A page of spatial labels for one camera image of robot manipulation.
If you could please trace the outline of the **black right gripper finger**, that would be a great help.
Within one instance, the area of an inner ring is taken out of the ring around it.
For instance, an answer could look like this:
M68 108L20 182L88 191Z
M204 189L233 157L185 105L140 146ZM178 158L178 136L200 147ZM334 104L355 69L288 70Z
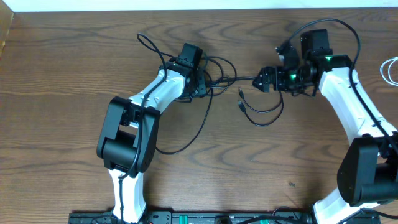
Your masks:
M268 93L269 92L269 84L268 83L263 83L263 82L252 82L252 85L257 88L258 90Z
M261 68L253 82L254 83L269 83L270 82L270 77L269 77L270 70L271 70L270 67Z

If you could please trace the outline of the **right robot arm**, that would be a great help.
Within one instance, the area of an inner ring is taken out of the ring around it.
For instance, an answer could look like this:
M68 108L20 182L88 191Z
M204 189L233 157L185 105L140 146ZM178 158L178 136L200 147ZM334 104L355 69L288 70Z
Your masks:
M355 61L335 55L325 29L304 32L301 51L290 40L276 48L282 61L264 67L253 81L263 92L304 94L313 87L331 104L349 149L337 173L337 187L313 206L317 223L347 223L361 212L397 200L397 128L362 87Z

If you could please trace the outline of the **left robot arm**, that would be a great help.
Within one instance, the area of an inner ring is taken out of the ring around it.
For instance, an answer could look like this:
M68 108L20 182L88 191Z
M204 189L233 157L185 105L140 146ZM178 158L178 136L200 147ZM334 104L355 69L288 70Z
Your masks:
M139 223L144 216L144 172L154 157L160 117L174 100L203 88L198 72L202 54L198 46L184 44L141 92L109 102L96 153L114 185L112 223Z

